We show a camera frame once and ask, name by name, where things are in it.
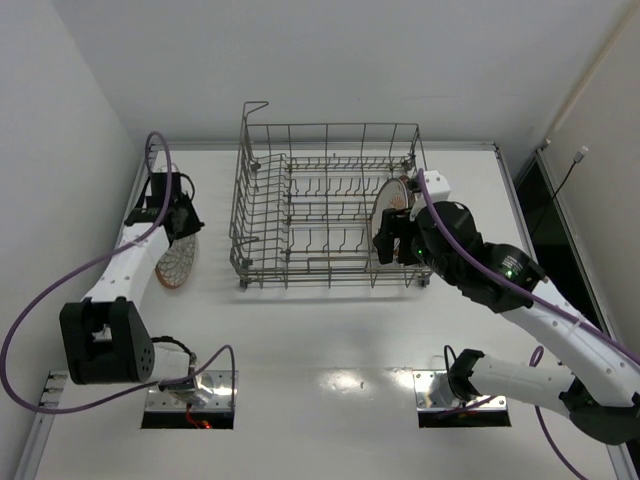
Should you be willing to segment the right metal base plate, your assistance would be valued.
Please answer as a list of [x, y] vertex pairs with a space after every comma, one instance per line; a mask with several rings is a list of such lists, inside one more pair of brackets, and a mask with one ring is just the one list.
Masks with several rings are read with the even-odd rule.
[[482, 413], [507, 413], [504, 396], [476, 396], [470, 401], [457, 398], [449, 389], [445, 370], [414, 370], [414, 392], [419, 413], [441, 413], [449, 410]]

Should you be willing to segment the white plate with orange sunburst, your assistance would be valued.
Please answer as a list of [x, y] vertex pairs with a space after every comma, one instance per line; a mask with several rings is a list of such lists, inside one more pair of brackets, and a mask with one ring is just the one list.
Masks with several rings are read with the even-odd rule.
[[415, 195], [408, 188], [409, 180], [407, 175], [387, 180], [374, 200], [370, 220], [371, 250], [380, 264], [390, 264], [398, 258], [400, 240], [392, 236], [392, 228], [397, 214], [410, 210], [414, 204]]

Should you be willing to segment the floral plate with orange rim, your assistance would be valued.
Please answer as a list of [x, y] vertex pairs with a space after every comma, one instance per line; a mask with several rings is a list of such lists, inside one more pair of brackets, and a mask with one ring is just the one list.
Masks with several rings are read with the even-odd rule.
[[155, 275], [166, 289], [183, 286], [191, 275], [197, 253], [197, 236], [175, 240], [155, 266]]

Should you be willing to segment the metal base plate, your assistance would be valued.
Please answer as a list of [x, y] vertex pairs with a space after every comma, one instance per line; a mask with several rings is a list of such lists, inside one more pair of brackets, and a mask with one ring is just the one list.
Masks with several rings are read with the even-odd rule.
[[441, 413], [449, 410], [482, 413], [507, 413], [504, 396], [476, 396], [470, 401], [457, 398], [449, 389], [445, 370], [414, 370], [414, 392], [419, 413]]
[[148, 389], [146, 413], [230, 413], [235, 410], [238, 375], [234, 370], [205, 370], [194, 380]]

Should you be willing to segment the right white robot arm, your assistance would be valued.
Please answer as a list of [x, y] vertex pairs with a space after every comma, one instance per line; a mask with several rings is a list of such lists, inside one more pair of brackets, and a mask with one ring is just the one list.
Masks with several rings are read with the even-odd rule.
[[466, 206], [440, 201], [434, 207], [449, 236], [475, 261], [454, 249], [427, 208], [417, 214], [388, 208], [374, 228], [380, 262], [426, 265], [464, 297], [527, 331], [562, 363], [538, 369], [465, 349], [448, 369], [443, 398], [503, 395], [554, 411], [604, 444], [638, 439], [638, 363], [589, 329], [522, 250], [484, 241]]

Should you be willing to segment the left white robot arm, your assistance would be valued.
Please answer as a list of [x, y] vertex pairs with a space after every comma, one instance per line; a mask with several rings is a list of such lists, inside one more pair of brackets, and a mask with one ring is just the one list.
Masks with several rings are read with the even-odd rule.
[[205, 402], [196, 354], [170, 336], [151, 336], [139, 312], [152, 279], [175, 290], [192, 272], [204, 224], [195, 192], [182, 188], [189, 180], [180, 172], [152, 174], [124, 221], [123, 251], [81, 301], [63, 306], [59, 321], [75, 384], [154, 382], [185, 403]]

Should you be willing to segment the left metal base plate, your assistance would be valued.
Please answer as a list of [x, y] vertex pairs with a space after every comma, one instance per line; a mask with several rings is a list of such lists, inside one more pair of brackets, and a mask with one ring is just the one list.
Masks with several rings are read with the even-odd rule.
[[146, 413], [230, 413], [235, 410], [238, 375], [234, 370], [205, 370], [194, 380], [148, 389]]

